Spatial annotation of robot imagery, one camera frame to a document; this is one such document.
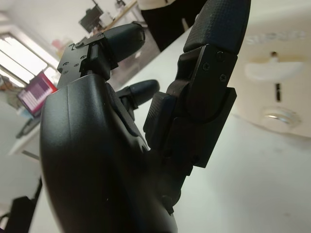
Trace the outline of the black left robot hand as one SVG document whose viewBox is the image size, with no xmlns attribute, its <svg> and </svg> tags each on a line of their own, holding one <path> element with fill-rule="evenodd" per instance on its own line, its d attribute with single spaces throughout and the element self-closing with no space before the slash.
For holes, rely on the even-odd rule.
<svg viewBox="0 0 311 233">
<path fill-rule="evenodd" d="M 206 167 L 236 99 L 228 87 L 248 0 L 208 0 L 166 92 L 156 80 L 115 91 L 111 70 L 145 42 L 140 24 L 69 45 L 44 103 L 40 160 L 66 233 L 175 233 L 173 207 L 192 168 Z"/>
</svg>

